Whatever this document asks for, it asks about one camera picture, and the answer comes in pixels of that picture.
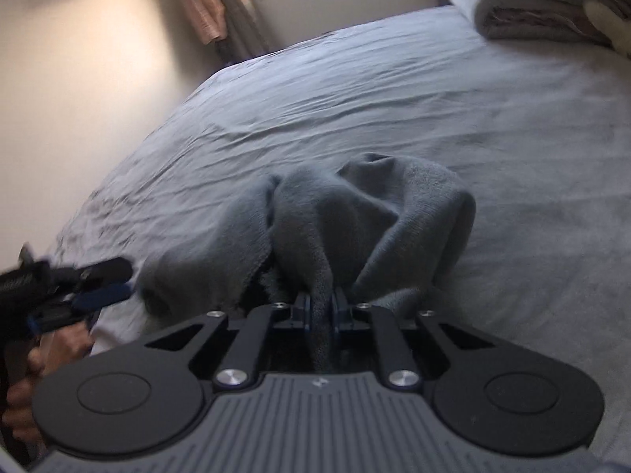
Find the person left hand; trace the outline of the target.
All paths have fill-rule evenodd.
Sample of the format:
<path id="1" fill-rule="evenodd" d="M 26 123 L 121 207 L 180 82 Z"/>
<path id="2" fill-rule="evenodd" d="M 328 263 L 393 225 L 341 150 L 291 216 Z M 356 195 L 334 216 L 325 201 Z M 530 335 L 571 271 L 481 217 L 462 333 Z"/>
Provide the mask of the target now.
<path id="1" fill-rule="evenodd" d="M 29 351 L 27 375 L 9 387 L 6 395 L 7 409 L 2 414 L 2 423 L 9 428 L 16 440 L 29 444 L 43 441 L 32 412 L 35 388 L 44 377 L 60 367 L 90 354 L 93 345 L 88 326 L 80 321 L 45 334 Z"/>

